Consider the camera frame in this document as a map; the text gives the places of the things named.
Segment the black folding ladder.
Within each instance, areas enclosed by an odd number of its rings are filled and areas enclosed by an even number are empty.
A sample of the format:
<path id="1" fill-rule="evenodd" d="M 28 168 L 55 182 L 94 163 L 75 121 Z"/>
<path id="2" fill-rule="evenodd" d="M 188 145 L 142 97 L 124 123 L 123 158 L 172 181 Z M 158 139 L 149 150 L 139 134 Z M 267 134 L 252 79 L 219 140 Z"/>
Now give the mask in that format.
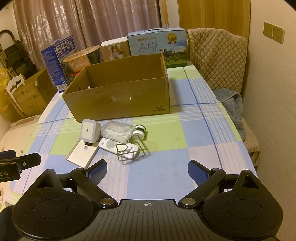
<path id="1" fill-rule="evenodd" d="M 36 74 L 36 65 L 32 62 L 28 52 L 25 50 L 20 40 L 16 40 L 10 30 L 2 30 L 1 36 L 8 34 L 14 44 L 3 49 L 1 46 L 1 63 L 7 69 L 11 78 L 23 75 L 26 79 Z"/>

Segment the beige wall socket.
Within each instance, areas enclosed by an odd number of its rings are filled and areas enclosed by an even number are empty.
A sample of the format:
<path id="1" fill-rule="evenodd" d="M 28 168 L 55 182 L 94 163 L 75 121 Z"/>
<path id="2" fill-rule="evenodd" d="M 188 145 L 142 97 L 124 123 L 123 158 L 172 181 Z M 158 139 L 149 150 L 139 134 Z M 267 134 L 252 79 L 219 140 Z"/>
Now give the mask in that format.
<path id="1" fill-rule="evenodd" d="M 285 30 L 278 26 L 273 26 L 273 40 L 283 44 L 285 38 Z"/>
<path id="2" fill-rule="evenodd" d="M 264 22 L 263 25 L 263 35 L 268 38 L 273 38 L 273 25 L 267 22 Z"/>

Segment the white product box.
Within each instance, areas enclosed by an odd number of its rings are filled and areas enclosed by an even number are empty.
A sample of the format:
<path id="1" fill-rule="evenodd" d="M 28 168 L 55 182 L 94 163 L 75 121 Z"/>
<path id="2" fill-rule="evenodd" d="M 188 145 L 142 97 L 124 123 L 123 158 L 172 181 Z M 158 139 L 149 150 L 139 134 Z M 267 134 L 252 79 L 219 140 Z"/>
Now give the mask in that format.
<path id="1" fill-rule="evenodd" d="M 100 50 L 104 62 L 131 56 L 127 36 L 102 42 Z"/>

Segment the grey towel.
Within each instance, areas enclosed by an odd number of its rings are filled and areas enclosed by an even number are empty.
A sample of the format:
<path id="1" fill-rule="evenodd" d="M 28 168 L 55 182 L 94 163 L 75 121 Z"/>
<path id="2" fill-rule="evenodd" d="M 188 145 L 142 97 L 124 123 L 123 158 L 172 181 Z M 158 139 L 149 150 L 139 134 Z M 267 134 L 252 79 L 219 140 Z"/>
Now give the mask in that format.
<path id="1" fill-rule="evenodd" d="M 227 88 L 216 89 L 213 91 L 216 99 L 222 103 L 228 115 L 234 123 L 241 139 L 245 141 L 246 131 L 243 126 L 243 103 L 241 95 Z"/>

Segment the brown cardboard box on floor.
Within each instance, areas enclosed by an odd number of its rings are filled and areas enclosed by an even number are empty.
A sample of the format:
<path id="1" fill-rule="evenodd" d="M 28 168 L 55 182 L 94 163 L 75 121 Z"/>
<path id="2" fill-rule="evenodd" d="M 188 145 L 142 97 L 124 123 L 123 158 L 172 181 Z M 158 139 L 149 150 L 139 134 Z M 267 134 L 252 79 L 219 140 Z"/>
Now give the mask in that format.
<path id="1" fill-rule="evenodd" d="M 57 88 L 46 69 L 28 79 L 22 74 L 13 77 L 4 89 L 4 94 L 21 118 L 42 114 L 56 92 Z"/>

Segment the white remote control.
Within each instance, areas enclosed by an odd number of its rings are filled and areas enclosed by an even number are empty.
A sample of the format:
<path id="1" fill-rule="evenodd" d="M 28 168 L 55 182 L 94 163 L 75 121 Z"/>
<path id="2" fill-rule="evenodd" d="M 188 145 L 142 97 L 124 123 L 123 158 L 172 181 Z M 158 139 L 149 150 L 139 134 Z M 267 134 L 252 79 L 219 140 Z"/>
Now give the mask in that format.
<path id="1" fill-rule="evenodd" d="M 108 138 L 102 138 L 98 145 L 100 149 L 117 155 L 119 160 L 132 160 L 139 152 L 139 148 L 135 144 L 119 143 Z"/>

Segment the white square night light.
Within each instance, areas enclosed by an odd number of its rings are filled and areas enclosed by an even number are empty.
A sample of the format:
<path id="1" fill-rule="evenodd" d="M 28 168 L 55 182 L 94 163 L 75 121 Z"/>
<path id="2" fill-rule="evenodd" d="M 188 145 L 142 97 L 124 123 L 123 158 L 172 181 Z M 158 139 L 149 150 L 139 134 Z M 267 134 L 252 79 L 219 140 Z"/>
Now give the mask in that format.
<path id="1" fill-rule="evenodd" d="M 81 125 L 80 139 L 85 142 L 86 145 L 92 146 L 100 138 L 101 125 L 98 121 L 84 119 Z"/>

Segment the light blue milk carton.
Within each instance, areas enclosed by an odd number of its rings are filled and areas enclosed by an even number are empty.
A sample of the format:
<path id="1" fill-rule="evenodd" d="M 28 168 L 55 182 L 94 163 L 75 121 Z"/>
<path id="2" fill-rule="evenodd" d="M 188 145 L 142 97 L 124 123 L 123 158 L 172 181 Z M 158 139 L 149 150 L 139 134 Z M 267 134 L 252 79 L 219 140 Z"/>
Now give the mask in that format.
<path id="1" fill-rule="evenodd" d="M 187 32 L 184 28 L 155 28 L 128 33 L 132 56 L 163 54 L 168 68 L 187 65 Z"/>

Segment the green white balm jar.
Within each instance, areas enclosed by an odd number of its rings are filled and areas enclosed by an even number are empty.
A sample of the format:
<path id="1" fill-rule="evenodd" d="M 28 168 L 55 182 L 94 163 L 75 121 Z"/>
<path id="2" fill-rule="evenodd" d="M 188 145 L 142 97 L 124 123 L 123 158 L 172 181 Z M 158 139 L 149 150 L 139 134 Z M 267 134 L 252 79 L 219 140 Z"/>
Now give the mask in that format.
<path id="1" fill-rule="evenodd" d="M 142 141 L 145 137 L 146 127 L 143 125 L 136 125 L 132 133 L 132 138 Z"/>

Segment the yellow plastic bag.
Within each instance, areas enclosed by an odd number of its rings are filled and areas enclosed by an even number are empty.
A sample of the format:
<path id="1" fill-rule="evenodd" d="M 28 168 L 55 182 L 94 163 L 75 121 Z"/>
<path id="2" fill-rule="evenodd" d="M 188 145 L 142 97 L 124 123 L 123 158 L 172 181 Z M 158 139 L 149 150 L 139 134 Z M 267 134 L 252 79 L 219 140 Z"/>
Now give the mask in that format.
<path id="1" fill-rule="evenodd" d="M 0 91 L 1 91 L 1 116 L 10 123 L 14 120 L 14 114 L 13 110 L 11 109 L 11 103 L 7 99 L 4 91 L 6 90 L 6 87 L 11 80 L 11 77 L 8 73 L 8 70 L 6 68 L 1 68 L 1 75 L 0 75 Z"/>

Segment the open brown cardboard box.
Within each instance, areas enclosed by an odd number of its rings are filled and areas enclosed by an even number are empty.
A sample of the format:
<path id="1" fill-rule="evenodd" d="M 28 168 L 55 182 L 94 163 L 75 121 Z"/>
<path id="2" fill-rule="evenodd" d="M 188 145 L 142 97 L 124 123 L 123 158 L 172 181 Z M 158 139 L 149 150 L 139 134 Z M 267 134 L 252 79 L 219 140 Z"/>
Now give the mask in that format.
<path id="1" fill-rule="evenodd" d="M 167 114 L 170 93 L 164 56 L 130 56 L 87 66 L 62 98 L 78 122 Z"/>

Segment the clear floss pick box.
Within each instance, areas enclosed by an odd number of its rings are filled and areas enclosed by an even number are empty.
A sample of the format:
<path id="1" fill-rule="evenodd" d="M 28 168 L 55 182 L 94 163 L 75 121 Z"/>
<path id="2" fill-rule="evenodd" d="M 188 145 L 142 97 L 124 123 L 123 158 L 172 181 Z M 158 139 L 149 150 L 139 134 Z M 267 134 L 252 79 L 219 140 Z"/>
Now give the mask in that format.
<path id="1" fill-rule="evenodd" d="M 109 121 L 101 126 L 101 135 L 110 140 L 126 143 L 134 131 L 134 126 L 117 121 Z"/>

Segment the beige quilted chair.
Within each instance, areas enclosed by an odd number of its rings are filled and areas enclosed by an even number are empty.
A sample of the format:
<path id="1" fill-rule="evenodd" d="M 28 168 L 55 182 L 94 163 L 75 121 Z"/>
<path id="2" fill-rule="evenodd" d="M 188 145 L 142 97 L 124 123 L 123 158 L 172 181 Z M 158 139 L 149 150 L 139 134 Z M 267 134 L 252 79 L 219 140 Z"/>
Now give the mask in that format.
<path id="1" fill-rule="evenodd" d="M 241 95 L 247 59 L 247 40 L 223 29 L 197 28 L 187 30 L 189 60 L 209 87 L 227 88 Z M 261 149 L 244 116 L 244 145 L 255 167 L 259 166 Z"/>

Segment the dark blue milk carton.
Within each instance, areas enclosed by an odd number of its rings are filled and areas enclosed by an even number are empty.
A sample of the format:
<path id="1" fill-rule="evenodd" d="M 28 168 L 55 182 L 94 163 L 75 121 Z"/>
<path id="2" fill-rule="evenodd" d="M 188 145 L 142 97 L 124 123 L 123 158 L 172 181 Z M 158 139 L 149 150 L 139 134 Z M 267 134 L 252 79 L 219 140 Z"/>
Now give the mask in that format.
<path id="1" fill-rule="evenodd" d="M 56 40 L 53 45 L 41 51 L 51 80 L 59 92 L 68 87 L 71 72 L 71 68 L 63 63 L 63 60 L 75 52 L 76 46 L 72 35 Z"/>

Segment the white flat card box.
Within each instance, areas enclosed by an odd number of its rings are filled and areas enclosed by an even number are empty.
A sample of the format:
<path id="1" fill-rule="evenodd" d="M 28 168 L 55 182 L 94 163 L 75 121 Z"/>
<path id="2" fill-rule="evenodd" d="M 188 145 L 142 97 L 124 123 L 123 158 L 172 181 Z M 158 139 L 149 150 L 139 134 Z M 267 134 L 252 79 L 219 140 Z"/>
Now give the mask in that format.
<path id="1" fill-rule="evenodd" d="M 79 139 L 66 156 L 66 160 L 82 168 L 88 168 L 99 149 L 98 142 L 87 143 Z"/>

